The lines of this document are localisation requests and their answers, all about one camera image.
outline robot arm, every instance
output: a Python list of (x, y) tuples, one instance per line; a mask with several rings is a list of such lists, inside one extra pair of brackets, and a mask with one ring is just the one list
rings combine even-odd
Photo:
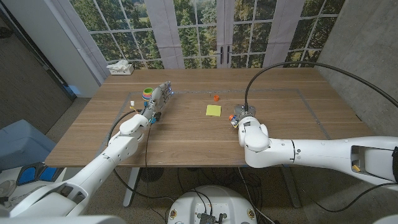
[(36, 190), (17, 205), (10, 217), (77, 216), (112, 170), (132, 156), (144, 137), (143, 131), (160, 118), (160, 111), (171, 97), (170, 82), (158, 86), (140, 114), (123, 122), (108, 147), (69, 180)]
[(239, 128), (239, 143), (251, 167), (295, 164), (334, 169), (375, 185), (397, 182), (393, 171), (393, 164), (398, 165), (397, 137), (272, 139), (266, 126), (254, 117), (252, 106), (249, 111), (238, 106), (237, 111), (233, 124)]

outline window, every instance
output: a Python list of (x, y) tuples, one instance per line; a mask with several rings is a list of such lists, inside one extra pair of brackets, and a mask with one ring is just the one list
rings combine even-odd
[(144, 0), (70, 0), (108, 63), (164, 68)]
[(276, 0), (236, 0), (231, 68), (261, 68)]
[[(287, 61), (316, 62), (345, 0), (306, 0)], [(284, 67), (313, 67), (291, 64)]]
[(217, 68), (216, 0), (174, 0), (185, 68)]

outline glass door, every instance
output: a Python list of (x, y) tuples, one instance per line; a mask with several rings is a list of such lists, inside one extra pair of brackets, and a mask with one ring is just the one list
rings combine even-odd
[(277, 0), (235, 0), (225, 5), (225, 67), (261, 68)]
[(223, 43), (217, 43), (223, 35), (218, 27), (223, 4), (220, 0), (174, 0), (185, 68), (220, 67)]

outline black power cable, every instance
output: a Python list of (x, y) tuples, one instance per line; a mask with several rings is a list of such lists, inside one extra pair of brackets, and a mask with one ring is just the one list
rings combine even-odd
[(376, 186), (374, 186), (374, 187), (371, 187), (371, 188), (365, 190), (364, 192), (362, 192), (361, 194), (359, 194), (359, 195), (358, 195), (351, 203), (349, 203), (347, 206), (345, 206), (344, 208), (338, 209), (338, 210), (330, 210), (330, 209), (327, 209), (327, 208), (323, 207), (323, 206), (320, 205), (318, 202), (314, 201), (314, 199), (312, 199), (312, 198), (306, 193), (306, 191), (305, 191), (304, 189), (301, 189), (301, 190), (307, 195), (307, 197), (308, 197), (309, 199), (311, 199), (311, 201), (312, 201), (313, 203), (315, 203), (316, 205), (318, 205), (320, 208), (324, 209), (324, 210), (327, 211), (327, 212), (337, 213), (337, 212), (342, 212), (342, 211), (346, 210), (347, 208), (350, 208), (350, 206), (352, 206), (359, 198), (361, 198), (363, 195), (367, 194), (368, 192), (370, 192), (370, 191), (372, 191), (372, 190), (374, 190), (374, 189), (377, 189), (377, 188), (379, 188), (379, 187), (388, 186), (388, 185), (398, 185), (398, 183), (385, 183), (385, 184), (379, 184), (379, 185), (376, 185)]
[[(129, 114), (131, 114), (131, 113), (133, 113), (133, 112), (136, 112), (136, 111), (133, 110), (133, 111), (129, 111), (129, 112), (125, 113), (124, 115), (122, 115), (122, 116), (112, 125), (112, 128), (111, 128), (111, 130), (109, 131), (109, 136), (108, 136), (108, 141), (107, 141), (107, 143), (111, 140), (112, 132), (113, 132), (113, 130), (115, 129), (115, 127), (118, 125), (118, 123), (119, 123), (124, 117), (126, 117), (127, 115), (129, 115)], [(151, 127), (151, 126), (149, 126), (148, 137), (147, 137), (147, 142), (146, 142), (146, 149), (145, 149), (145, 168), (146, 168), (147, 176), (148, 176), (147, 150), (148, 150), (148, 140), (149, 140), (150, 127)], [(135, 194), (138, 194), (138, 195), (141, 196), (141, 197), (146, 197), (146, 198), (148, 199), (149, 208), (150, 208), (152, 211), (154, 211), (155, 213), (157, 213), (157, 214), (163, 219), (163, 221), (164, 221), (165, 223), (167, 223), (167, 218), (166, 218), (166, 217), (167, 217), (167, 211), (166, 211), (166, 213), (165, 213), (165, 217), (163, 217), (163, 215), (161, 215), (159, 212), (155, 211), (155, 210), (152, 208), (152, 206), (151, 206), (150, 203), (149, 203), (149, 199), (164, 199), (164, 198), (167, 198), (167, 199), (170, 199), (171, 201), (173, 201), (173, 203), (174, 203), (174, 200), (173, 200), (172, 198), (170, 198), (170, 197), (151, 197), (151, 196), (148, 196), (148, 195), (144, 195), (144, 194), (142, 194), (142, 193), (139, 193), (138, 191), (132, 189), (132, 188), (120, 177), (120, 175), (116, 172), (116, 169), (113, 169), (113, 172), (115, 173), (116, 177), (120, 180), (120, 182), (121, 182), (127, 189), (129, 189), (131, 192), (134, 192)], [(148, 194), (148, 192), (149, 192), (149, 183), (147, 182), (147, 194)]]
[(193, 188), (193, 190), (197, 193), (197, 195), (199, 196), (200, 200), (203, 202), (203, 206), (205, 207), (205, 213), (207, 214), (205, 201), (201, 198), (201, 196), (199, 195), (199, 192), (195, 188)]
[(249, 89), (250, 89), (251, 84), (255, 81), (255, 79), (256, 79), (259, 75), (261, 75), (262, 73), (264, 73), (264, 72), (267, 71), (267, 70), (270, 70), (270, 69), (272, 69), (272, 68), (275, 68), (275, 67), (278, 67), (278, 66), (281, 66), (281, 65), (291, 65), (291, 64), (296, 64), (296, 63), (305, 64), (305, 65), (316, 65), (316, 66), (320, 66), (320, 67), (324, 67), (324, 68), (329, 68), (329, 69), (332, 69), (332, 70), (334, 70), (334, 71), (340, 72), (340, 73), (342, 73), (342, 74), (344, 74), (344, 75), (347, 75), (347, 76), (349, 76), (349, 77), (351, 77), (351, 78), (354, 78), (355, 80), (360, 81), (361, 83), (367, 85), (368, 87), (370, 87), (370, 88), (372, 88), (373, 90), (375, 90), (375, 91), (377, 91), (378, 93), (380, 93), (382, 96), (384, 96), (387, 100), (389, 100), (393, 105), (395, 105), (395, 106), (398, 108), (398, 101), (396, 101), (392, 96), (388, 95), (385, 91), (381, 90), (379, 87), (373, 85), (372, 83), (369, 83), (368, 81), (366, 81), (366, 80), (364, 80), (364, 79), (362, 79), (362, 78), (360, 78), (360, 77), (357, 77), (356, 75), (354, 75), (354, 74), (352, 74), (352, 73), (350, 73), (350, 72), (344, 71), (343, 69), (336, 68), (336, 67), (331, 66), (331, 65), (326, 65), (326, 64), (324, 64), (324, 63), (296, 61), (296, 62), (281, 62), (281, 63), (277, 63), (277, 64), (275, 64), (275, 65), (268, 66), (268, 67), (262, 69), (260, 72), (258, 72), (258, 73), (250, 80), (249, 85), (248, 85), (248, 87), (246, 88), (246, 92), (245, 92), (245, 94), (244, 94), (244, 110), (245, 110), (245, 111), (248, 111), (248, 110), (249, 110), (249, 105), (248, 105), (248, 93), (249, 93)]
[(210, 199), (205, 194), (203, 194), (203, 193), (201, 193), (201, 192), (199, 192), (197, 190), (189, 190), (189, 192), (196, 192), (196, 193), (199, 193), (199, 194), (205, 196), (207, 198), (207, 200), (209, 201), (209, 203), (210, 203), (210, 215), (213, 214), (213, 206), (211, 205)]
[[(150, 128), (151, 127), (152, 127), (152, 124), (149, 126), (147, 142), (146, 142), (146, 145), (145, 145), (145, 172), (146, 172), (147, 177), (148, 177), (148, 164), (147, 164), (148, 140), (149, 140), (149, 134), (150, 134)], [(147, 194), (149, 194), (149, 181), (147, 182)], [(165, 223), (167, 223), (167, 221), (166, 221), (167, 220), (167, 218), (166, 218), (167, 216), (163, 217), (159, 212), (155, 211), (154, 208), (152, 208), (152, 206), (150, 205), (150, 202), (149, 202), (149, 196), (147, 196), (147, 203), (149, 205), (149, 208), (152, 211), (154, 211), (155, 213), (157, 213), (163, 219), (163, 221)]]
[(179, 167), (177, 168), (177, 180), (178, 180), (178, 183), (180, 184), (181, 192), (184, 194), (185, 191), (184, 191), (184, 188), (182, 187), (182, 184), (181, 184), (181, 180), (180, 180), (180, 168), (179, 168)]

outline gray wall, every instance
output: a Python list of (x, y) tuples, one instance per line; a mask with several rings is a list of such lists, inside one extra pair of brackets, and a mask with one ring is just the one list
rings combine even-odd
[[(318, 62), (347, 70), (398, 99), (398, 1), (346, 0)], [(375, 134), (398, 136), (398, 109), (362, 83), (318, 68)]]
[(2, 0), (77, 97), (92, 97), (99, 85), (44, 0)]

